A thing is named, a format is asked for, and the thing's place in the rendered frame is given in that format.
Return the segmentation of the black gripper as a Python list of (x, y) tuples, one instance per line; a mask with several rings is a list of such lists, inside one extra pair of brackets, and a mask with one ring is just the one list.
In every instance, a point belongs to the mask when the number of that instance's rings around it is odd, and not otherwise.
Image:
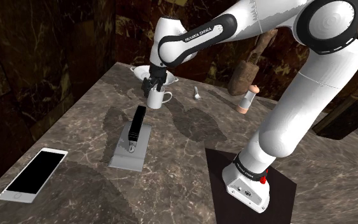
[(151, 64), (149, 67), (149, 78), (144, 78), (142, 81), (141, 89), (144, 92), (145, 97), (149, 97), (149, 91), (152, 89), (153, 84), (155, 85), (155, 90), (160, 92), (163, 84), (167, 79), (167, 68), (156, 66)]

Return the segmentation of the white mug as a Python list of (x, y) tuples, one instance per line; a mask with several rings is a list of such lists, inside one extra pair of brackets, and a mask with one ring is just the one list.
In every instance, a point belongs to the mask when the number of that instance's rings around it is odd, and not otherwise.
[(160, 91), (153, 87), (149, 91), (147, 106), (151, 109), (159, 109), (162, 104), (169, 102), (172, 98), (172, 92), (166, 91), (165, 87), (161, 87)]

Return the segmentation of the black rectangular bar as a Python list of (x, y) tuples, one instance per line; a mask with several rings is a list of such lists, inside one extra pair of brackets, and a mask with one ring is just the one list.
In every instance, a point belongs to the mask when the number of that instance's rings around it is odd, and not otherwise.
[(134, 117), (132, 119), (130, 129), (128, 131), (129, 141), (137, 142), (145, 114), (146, 114), (146, 107), (138, 106), (134, 114)]

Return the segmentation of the grey flat plate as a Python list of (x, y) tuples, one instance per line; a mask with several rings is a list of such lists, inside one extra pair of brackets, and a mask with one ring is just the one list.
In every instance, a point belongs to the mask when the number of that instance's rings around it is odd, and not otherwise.
[(128, 149), (130, 148), (128, 131), (130, 130), (131, 124), (131, 121), (125, 124), (108, 166), (141, 172), (146, 156), (152, 126), (146, 123), (142, 124), (135, 150), (134, 152), (130, 153), (128, 152)]

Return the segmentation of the brown mallet-shaped object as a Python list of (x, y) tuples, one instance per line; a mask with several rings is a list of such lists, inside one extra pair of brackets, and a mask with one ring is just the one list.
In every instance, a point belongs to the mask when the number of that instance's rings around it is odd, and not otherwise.
[(277, 33), (278, 29), (272, 29), (257, 36), (254, 48), (250, 51), (245, 60), (240, 61), (233, 72), (227, 87), (230, 95), (242, 95), (248, 91), (249, 86), (259, 71), (257, 62), (264, 50), (272, 45)]

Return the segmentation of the tan and white pepper mill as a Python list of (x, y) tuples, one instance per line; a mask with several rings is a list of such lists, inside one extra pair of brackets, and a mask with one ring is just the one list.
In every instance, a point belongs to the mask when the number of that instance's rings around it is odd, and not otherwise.
[(256, 94), (259, 93), (259, 88), (257, 85), (250, 85), (248, 88), (247, 93), (242, 98), (242, 100), (239, 102), (239, 104), (236, 107), (236, 110), (241, 114), (246, 114), (248, 112), (249, 107), (256, 96)]

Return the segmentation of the dark robot stand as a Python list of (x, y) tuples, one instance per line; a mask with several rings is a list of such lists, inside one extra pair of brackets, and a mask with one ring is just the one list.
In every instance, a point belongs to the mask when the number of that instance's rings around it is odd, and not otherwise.
[(270, 184), (270, 203), (265, 212), (259, 214), (226, 191), (222, 171), (235, 154), (208, 148), (205, 154), (217, 224), (291, 224), (295, 182), (269, 166), (266, 179)]

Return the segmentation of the white smartphone with black screen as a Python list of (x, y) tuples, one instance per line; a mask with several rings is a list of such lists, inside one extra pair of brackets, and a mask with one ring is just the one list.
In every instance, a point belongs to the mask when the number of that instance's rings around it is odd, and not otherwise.
[(0, 200), (32, 203), (67, 154), (65, 150), (40, 149), (0, 193)]

